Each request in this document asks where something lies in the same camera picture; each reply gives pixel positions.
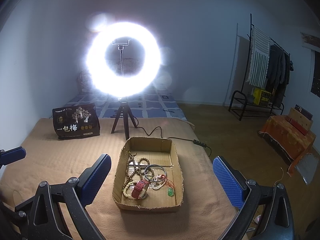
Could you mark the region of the black low metal rack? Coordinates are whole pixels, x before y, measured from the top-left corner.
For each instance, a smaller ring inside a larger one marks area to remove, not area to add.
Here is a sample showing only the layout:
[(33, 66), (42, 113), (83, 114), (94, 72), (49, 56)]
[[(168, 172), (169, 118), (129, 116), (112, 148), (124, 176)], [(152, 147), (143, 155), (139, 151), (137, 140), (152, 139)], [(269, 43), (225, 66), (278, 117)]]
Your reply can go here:
[(239, 121), (243, 118), (269, 118), (273, 115), (282, 115), (285, 106), (281, 103), (280, 107), (273, 103), (267, 106), (258, 106), (249, 100), (249, 97), (242, 91), (235, 90), (229, 103), (228, 111), (235, 114)]

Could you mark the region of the striped hanging towel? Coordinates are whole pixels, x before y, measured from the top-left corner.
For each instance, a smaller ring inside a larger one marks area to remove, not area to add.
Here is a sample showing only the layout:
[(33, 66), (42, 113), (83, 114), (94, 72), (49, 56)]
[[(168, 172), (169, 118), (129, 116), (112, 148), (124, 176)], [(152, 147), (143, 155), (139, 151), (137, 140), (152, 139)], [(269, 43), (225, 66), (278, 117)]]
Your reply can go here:
[(264, 89), (270, 59), (271, 39), (259, 28), (252, 26), (251, 54), (247, 82), (257, 88)]

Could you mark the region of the yellow box on rack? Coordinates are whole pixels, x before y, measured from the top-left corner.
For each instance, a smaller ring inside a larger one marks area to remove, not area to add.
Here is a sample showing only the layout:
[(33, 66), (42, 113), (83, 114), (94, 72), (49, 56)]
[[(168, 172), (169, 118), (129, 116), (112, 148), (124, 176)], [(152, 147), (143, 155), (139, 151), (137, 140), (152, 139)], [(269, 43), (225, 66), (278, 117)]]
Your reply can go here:
[(260, 88), (253, 90), (253, 103), (258, 106), (268, 106), (271, 99), (271, 93)]

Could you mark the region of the orange cloth covered box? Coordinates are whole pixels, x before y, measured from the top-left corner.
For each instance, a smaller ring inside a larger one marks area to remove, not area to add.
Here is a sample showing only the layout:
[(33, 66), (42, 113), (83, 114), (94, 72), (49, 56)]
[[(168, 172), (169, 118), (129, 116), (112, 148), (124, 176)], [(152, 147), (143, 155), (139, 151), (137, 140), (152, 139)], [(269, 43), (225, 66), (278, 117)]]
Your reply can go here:
[(288, 115), (273, 115), (267, 119), (259, 134), (268, 135), (291, 159), (287, 174), (292, 176), (295, 166), (304, 155), (311, 153), (316, 135), (311, 131), (312, 114), (296, 105)]

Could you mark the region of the black tripod stand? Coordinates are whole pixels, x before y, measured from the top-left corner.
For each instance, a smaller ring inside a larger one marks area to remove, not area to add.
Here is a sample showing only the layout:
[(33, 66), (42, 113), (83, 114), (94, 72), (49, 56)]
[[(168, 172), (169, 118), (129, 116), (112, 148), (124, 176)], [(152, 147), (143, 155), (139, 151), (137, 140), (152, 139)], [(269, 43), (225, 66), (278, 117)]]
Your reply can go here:
[(120, 117), (122, 116), (123, 123), (124, 123), (125, 139), (128, 140), (130, 138), (129, 119), (131, 119), (131, 122), (132, 122), (134, 128), (138, 128), (138, 125), (135, 120), (135, 117), (133, 116), (133, 113), (131, 111), (131, 108), (129, 106), (127, 99), (122, 98), (119, 100), (119, 102), (120, 102), (120, 106), (119, 106), (117, 113), (116, 113), (116, 117), (115, 117), (112, 129), (111, 129), (111, 134), (113, 134), (115, 132), (117, 123), (118, 123)]

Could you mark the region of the brown cardboard box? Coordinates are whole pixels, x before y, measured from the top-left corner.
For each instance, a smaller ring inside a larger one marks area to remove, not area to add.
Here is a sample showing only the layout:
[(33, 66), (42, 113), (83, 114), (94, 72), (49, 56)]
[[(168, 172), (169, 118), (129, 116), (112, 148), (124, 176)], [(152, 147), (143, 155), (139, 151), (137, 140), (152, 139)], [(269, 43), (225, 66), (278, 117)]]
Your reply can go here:
[[(131, 197), (135, 184), (149, 182), (146, 198)], [(112, 197), (123, 210), (176, 212), (183, 203), (183, 175), (170, 139), (131, 137), (121, 149)]]

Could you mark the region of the red strap wristwatch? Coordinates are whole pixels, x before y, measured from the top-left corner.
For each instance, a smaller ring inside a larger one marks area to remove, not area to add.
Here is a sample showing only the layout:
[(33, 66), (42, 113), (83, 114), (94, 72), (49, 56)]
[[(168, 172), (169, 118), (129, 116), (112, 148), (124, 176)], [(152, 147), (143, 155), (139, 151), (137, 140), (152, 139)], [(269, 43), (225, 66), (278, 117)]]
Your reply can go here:
[(149, 182), (145, 179), (138, 181), (131, 193), (133, 199), (144, 199), (147, 195), (147, 190), (149, 188)]

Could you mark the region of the black clothes rack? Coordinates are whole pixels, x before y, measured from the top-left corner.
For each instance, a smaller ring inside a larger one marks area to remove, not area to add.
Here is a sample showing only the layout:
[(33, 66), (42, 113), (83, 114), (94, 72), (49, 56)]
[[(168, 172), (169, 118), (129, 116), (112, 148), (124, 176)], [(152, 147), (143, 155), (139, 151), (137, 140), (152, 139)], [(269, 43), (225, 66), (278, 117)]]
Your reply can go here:
[(290, 53), (250, 22), (249, 49), (241, 88), (234, 90), (228, 111), (238, 120), (283, 114), (283, 98), (293, 71)]

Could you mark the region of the dark hanging clothes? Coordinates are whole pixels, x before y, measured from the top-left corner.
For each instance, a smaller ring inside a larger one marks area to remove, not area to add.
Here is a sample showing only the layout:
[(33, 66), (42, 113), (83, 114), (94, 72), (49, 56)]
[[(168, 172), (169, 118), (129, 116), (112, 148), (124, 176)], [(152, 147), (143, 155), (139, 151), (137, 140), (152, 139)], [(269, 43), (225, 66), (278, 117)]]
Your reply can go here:
[(293, 68), (289, 54), (277, 45), (270, 46), (265, 90), (271, 93), (271, 102), (276, 107), (282, 104), (291, 71)]

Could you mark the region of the black gold snack bag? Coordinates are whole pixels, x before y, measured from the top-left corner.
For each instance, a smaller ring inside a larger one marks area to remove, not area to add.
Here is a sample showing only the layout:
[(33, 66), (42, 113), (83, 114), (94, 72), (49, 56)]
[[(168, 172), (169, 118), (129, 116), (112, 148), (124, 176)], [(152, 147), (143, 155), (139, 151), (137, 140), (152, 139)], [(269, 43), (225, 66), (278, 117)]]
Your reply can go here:
[(54, 131), (60, 140), (100, 135), (100, 122), (93, 103), (55, 108), (52, 117)]

